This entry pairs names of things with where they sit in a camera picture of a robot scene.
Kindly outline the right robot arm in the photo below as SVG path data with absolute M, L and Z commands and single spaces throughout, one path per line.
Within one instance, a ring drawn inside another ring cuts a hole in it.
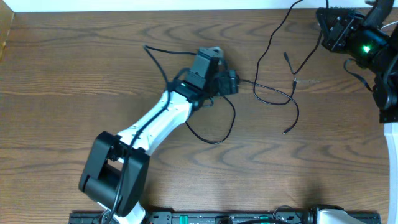
M 368 1 L 366 14 L 354 9 L 320 7 L 316 17 L 324 39 L 322 46 L 333 53 L 348 54 L 361 68 L 375 74 L 369 89 L 379 108 L 379 121 L 389 152 L 388 223 L 397 223 L 397 31 L 383 33 L 382 23 L 394 0 Z

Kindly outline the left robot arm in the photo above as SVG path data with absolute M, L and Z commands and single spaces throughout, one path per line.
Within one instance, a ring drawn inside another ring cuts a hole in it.
M 237 93 L 238 76 L 228 70 L 221 48 L 201 47 L 194 56 L 190 68 L 166 80 L 160 100 L 139 121 L 117 134 L 103 131 L 94 140 L 78 188 L 104 208 L 99 223 L 143 221 L 146 211 L 139 200 L 150 156 L 206 100 Z

